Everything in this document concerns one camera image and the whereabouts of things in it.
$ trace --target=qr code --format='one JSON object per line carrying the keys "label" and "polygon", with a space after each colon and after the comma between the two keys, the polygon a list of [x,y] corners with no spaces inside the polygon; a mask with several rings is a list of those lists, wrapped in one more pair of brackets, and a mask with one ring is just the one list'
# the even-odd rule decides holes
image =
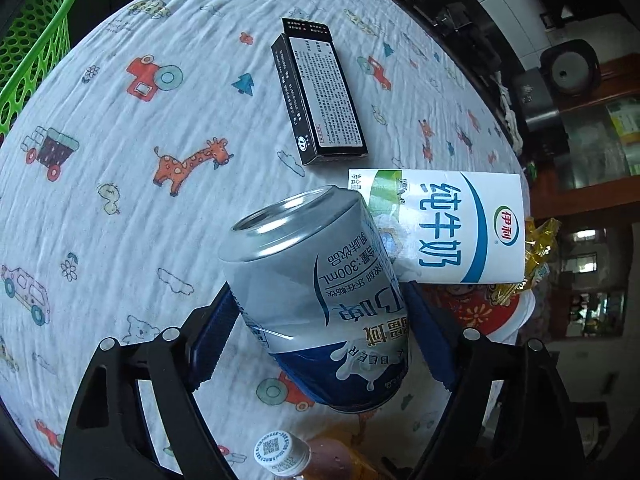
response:
{"label": "qr code", "polygon": [[276,453],[280,451],[280,445],[278,444],[278,438],[272,438],[271,440],[267,440],[264,444],[262,444],[262,454],[270,455],[271,453]]}

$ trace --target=yellow snack package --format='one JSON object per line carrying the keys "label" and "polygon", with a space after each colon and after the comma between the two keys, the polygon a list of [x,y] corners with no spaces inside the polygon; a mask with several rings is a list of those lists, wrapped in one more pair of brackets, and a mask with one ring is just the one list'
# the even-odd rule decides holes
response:
{"label": "yellow snack package", "polygon": [[560,222],[555,218],[550,218],[537,229],[533,218],[529,217],[525,220],[524,280],[521,283],[498,285],[494,294],[499,304],[509,304],[513,294],[532,287],[536,271],[545,264],[551,251],[558,246],[556,235],[559,228]]}

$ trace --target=beer can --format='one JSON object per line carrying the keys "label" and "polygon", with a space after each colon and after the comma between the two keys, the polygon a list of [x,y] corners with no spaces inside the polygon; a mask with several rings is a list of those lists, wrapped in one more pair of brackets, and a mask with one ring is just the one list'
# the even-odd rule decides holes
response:
{"label": "beer can", "polygon": [[242,318],[315,402],[372,410],[408,368],[398,280],[364,200],[325,186],[237,222],[220,259]]}

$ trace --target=milk carton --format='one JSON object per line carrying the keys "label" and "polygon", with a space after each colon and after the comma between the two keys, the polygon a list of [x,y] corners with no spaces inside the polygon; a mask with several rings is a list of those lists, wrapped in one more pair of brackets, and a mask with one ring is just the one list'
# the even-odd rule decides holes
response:
{"label": "milk carton", "polygon": [[520,177],[505,173],[350,170],[398,280],[517,283],[524,278]]}

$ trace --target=can opening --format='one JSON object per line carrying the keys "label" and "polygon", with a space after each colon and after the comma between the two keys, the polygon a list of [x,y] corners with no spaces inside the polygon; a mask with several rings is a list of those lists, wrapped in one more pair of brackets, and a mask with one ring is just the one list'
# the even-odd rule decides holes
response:
{"label": "can opening", "polygon": [[248,229],[256,229],[259,232],[269,231],[270,224],[273,223],[273,228],[282,225],[284,222],[278,222],[276,217],[286,213],[290,215],[296,209],[300,209],[302,206],[309,206],[315,200],[328,193],[333,186],[323,186],[311,191],[305,191],[298,195],[286,198],[280,202],[276,202],[273,205],[267,206],[249,216],[245,216],[239,220],[233,227],[233,231],[243,231]]}

